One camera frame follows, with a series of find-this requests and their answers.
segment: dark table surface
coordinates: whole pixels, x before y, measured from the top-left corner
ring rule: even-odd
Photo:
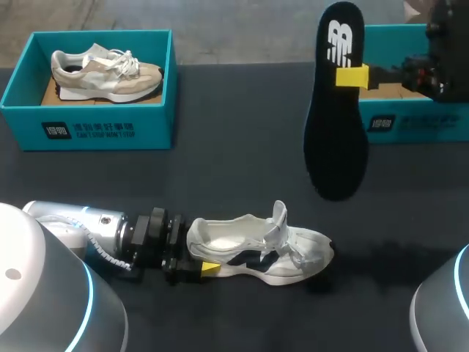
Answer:
[[[111,279],[128,350],[413,352],[412,295],[468,242],[469,144],[373,146],[359,192],[326,202],[301,149],[312,68],[182,66],[170,151],[22,153],[0,119],[0,202],[230,219],[267,217],[281,199],[290,224],[335,241],[327,276],[290,287],[241,276],[169,287],[158,271],[142,285]],[[0,70],[0,92],[10,74]]]

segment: shoe insole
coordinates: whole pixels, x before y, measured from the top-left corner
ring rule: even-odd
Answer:
[[[363,63],[365,25],[349,2],[326,9],[317,30],[314,88],[303,151],[317,193],[343,200],[358,189],[368,162],[368,138],[358,108],[359,88],[336,87],[338,67]]]
[[[73,65],[73,66],[67,66],[66,68],[64,68],[64,71],[66,71],[68,73],[74,73],[74,72],[80,71],[82,69],[83,69],[82,66]]]
[[[230,249],[230,248],[235,248],[239,246],[240,244],[244,243],[245,237],[244,236],[236,236],[232,235],[229,237],[223,237],[223,238],[216,238],[210,242],[207,243],[209,247],[212,247],[214,249]]]

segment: beige sneaker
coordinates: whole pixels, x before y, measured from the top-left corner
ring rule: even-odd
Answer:
[[[163,80],[163,69],[139,62],[130,51],[107,50],[98,44],[82,54],[54,51],[52,75],[62,100],[105,98],[129,103],[150,95]]]

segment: teal shoe box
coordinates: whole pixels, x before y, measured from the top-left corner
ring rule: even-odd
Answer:
[[[426,25],[366,26],[363,62],[391,68],[406,56],[426,54]],[[469,141],[469,104],[429,98],[361,99],[361,118],[371,143]]]
[[[93,43],[130,50],[165,71],[160,103],[41,106],[51,54],[79,54]],[[0,102],[22,150],[153,150],[171,148],[177,94],[172,33],[155,31],[35,32]]]

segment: white sneaker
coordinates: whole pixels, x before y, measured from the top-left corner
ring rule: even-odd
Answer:
[[[251,214],[228,221],[196,219],[187,245],[193,258],[221,264],[217,277],[249,274],[269,285],[307,279],[334,256],[328,237],[287,226],[287,208],[279,200],[270,219]]]
[[[82,54],[54,51],[52,75],[62,100],[105,98],[129,103],[151,95],[163,80],[163,70],[132,57],[130,51],[107,50],[98,44]]]

